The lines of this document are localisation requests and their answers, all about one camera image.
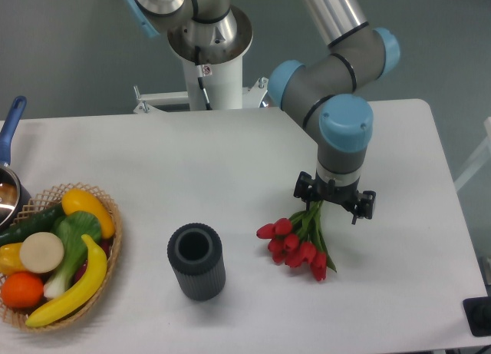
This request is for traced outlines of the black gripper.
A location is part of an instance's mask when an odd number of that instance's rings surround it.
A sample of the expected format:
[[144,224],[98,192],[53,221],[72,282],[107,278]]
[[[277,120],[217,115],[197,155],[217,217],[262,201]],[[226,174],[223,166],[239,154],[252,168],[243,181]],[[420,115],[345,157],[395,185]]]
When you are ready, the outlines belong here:
[[312,180],[310,174],[301,171],[295,183],[293,196],[305,203],[305,209],[310,210],[310,203],[321,200],[342,206],[346,211],[352,212],[351,224],[355,225],[359,219],[371,220],[374,215],[377,193],[365,190],[358,193],[358,183],[337,187],[330,180],[324,182],[319,177]]

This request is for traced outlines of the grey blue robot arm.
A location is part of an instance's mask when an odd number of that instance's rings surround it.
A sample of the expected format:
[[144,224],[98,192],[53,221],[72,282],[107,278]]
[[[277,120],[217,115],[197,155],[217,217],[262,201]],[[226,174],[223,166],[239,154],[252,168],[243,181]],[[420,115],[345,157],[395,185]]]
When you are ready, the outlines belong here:
[[[242,57],[252,43],[247,15],[230,0],[124,0],[143,32],[165,35],[185,72],[194,111],[243,108]],[[374,114],[356,90],[400,60],[395,36],[372,28],[357,0],[303,0],[328,56],[307,67],[281,63],[266,94],[318,146],[314,175],[298,176],[294,195],[325,200],[355,220],[373,216],[376,194],[358,182],[373,132]]]

